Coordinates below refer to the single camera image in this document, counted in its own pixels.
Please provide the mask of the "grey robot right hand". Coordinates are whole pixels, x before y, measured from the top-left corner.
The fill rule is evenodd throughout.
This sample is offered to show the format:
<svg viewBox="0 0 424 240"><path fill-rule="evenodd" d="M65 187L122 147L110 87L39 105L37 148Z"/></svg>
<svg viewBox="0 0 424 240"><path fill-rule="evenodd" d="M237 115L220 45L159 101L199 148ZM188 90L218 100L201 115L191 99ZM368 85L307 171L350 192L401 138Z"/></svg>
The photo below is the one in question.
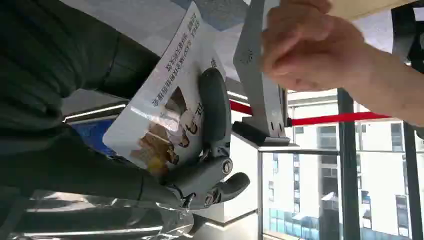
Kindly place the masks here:
<svg viewBox="0 0 424 240"><path fill-rule="evenodd" d="M130 99L145 87L159 57L113 27L65 3L46 4L58 21L61 56L72 76L66 81L77 89L96 90ZM244 173L230 175L230 104L224 75L211 63L196 77L200 101L177 122L182 101L179 88L161 113L127 108L131 117L124 126L139 134L139 148L129 154L129 166L87 148L74 135L68 153L60 157L60 185L68 191L96 196L146 198L175 205L183 199L195 210L236 198L250 184Z"/></svg>

